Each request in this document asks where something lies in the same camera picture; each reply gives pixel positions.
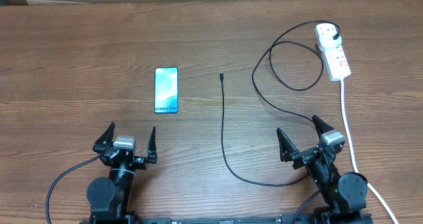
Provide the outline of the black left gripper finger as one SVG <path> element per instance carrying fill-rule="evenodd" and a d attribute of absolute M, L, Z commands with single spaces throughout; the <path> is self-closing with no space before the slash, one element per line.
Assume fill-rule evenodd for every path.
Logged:
<path fill-rule="evenodd" d="M 155 135 L 156 135 L 156 127 L 153 126 L 153 129 L 149 138 L 149 143 L 147 146 L 147 163 L 150 163 L 150 164 L 156 164 L 158 159 Z"/>
<path fill-rule="evenodd" d="M 110 145 L 112 145 L 114 137 L 115 123 L 112 122 L 106 131 L 95 141 L 93 145 L 93 151 L 96 153 L 102 153 Z"/>

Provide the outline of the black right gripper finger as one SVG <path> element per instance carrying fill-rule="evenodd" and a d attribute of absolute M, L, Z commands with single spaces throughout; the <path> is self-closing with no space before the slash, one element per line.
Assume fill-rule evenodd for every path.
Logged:
<path fill-rule="evenodd" d="M 281 128 L 276 130 L 278 141 L 280 144 L 280 160 L 281 162 L 295 162 L 298 159 L 299 151 L 292 143 L 289 137 L 284 133 Z"/>
<path fill-rule="evenodd" d="M 315 129 L 319 138 L 321 138 L 323 134 L 326 134 L 328 132 L 330 133 L 334 130 L 332 126 L 328 125 L 326 122 L 320 119 L 317 115 L 313 115 L 311 119 L 315 126 Z"/>

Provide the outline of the blue Galaxy smartphone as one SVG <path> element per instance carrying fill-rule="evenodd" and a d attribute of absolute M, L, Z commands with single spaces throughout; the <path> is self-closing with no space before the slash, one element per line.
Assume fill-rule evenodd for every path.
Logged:
<path fill-rule="evenodd" d="M 178 112 L 178 68 L 158 67 L 155 70 L 154 112 Z"/>

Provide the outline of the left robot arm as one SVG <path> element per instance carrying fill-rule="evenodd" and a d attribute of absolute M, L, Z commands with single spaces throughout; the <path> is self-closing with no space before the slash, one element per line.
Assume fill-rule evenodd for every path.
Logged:
<path fill-rule="evenodd" d="M 128 210 L 135 172 L 147 170 L 149 164 L 157 162 L 156 128 L 152 129 L 145 157 L 135 155 L 134 137 L 114 137 L 114 129 L 115 123 L 111 123 L 93 145 L 93 151 L 110 171 L 107 177 L 93 180 L 87 188 L 91 206 L 89 223 L 135 224 L 140 218 Z"/>

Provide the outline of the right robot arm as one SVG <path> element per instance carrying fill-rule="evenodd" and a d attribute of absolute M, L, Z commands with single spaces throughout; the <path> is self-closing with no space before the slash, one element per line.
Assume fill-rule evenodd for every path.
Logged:
<path fill-rule="evenodd" d="M 312 117 L 319 142 L 299 151 L 285 132 L 276 130 L 280 144 L 280 160 L 292 162 L 295 170 L 305 168 L 317 185 L 317 191 L 301 204 L 292 223 L 372 223 L 366 208 L 367 184 L 365 176 L 357 172 L 341 175 L 334 161 L 345 144 L 345 137 L 335 128 Z"/>

